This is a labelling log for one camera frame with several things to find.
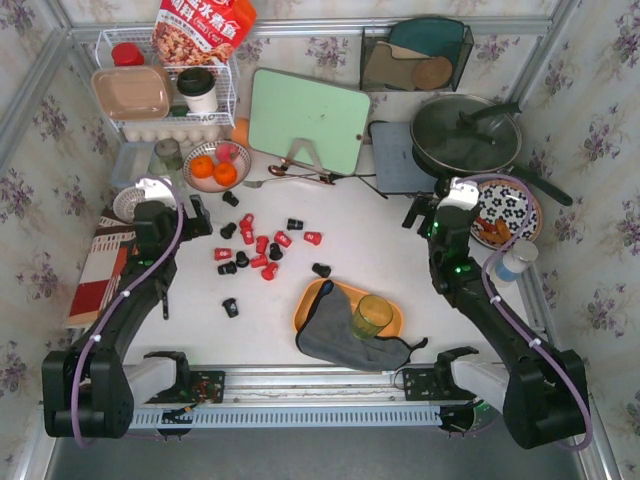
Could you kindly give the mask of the green translucent cup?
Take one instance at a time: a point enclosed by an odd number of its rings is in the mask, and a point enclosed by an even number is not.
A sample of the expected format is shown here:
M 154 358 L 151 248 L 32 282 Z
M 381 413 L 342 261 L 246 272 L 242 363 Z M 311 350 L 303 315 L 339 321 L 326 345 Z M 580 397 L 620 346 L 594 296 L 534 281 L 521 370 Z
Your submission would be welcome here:
M 351 319 L 352 334 L 360 340 L 378 335 L 393 320 L 391 304 L 382 297 L 366 295 L 356 306 Z

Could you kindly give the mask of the grey cloth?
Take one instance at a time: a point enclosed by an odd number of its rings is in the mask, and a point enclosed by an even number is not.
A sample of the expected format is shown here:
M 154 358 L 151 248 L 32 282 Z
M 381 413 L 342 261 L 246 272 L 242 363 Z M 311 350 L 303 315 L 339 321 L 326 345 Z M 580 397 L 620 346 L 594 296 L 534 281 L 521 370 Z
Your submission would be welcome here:
M 399 337 L 375 336 L 360 340 L 352 334 L 351 318 L 346 293 L 333 281 L 324 280 L 296 335 L 298 350 L 337 366 L 382 372 L 407 365 L 413 352 L 428 344 L 427 338 L 413 346 Z

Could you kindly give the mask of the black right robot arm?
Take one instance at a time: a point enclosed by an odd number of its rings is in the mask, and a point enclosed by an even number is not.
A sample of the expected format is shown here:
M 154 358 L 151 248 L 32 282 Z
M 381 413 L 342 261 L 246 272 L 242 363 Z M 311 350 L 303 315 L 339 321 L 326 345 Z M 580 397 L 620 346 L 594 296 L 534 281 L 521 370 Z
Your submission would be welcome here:
M 429 247 L 429 273 L 436 292 L 482 333 L 504 366 L 496 383 L 478 386 L 458 375 L 463 358 L 450 350 L 439 355 L 445 384 L 474 393 L 500 411 L 508 432 L 524 449 L 580 436 L 572 450 L 586 449 L 593 439 L 583 360 L 573 350 L 560 351 L 540 338 L 498 294 L 486 266 L 468 247 L 471 222 L 478 209 L 454 206 L 431 194 L 418 195 L 403 220 Z

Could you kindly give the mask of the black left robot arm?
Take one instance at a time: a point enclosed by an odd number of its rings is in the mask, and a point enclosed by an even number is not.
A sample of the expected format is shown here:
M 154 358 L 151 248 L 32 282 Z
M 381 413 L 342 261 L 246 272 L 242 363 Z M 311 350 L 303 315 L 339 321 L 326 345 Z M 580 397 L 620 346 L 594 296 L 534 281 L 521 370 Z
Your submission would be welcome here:
M 120 438 L 134 410 L 158 394 L 189 388 L 186 355 L 152 352 L 125 368 L 123 359 L 149 313 L 167 298 L 177 272 L 175 255 L 184 241 L 213 232 L 198 195 L 189 198 L 192 218 L 146 200 L 134 209 L 135 246 L 121 272 L 117 294 L 89 330 L 68 349 L 49 352 L 42 362 L 43 413 L 51 437 Z

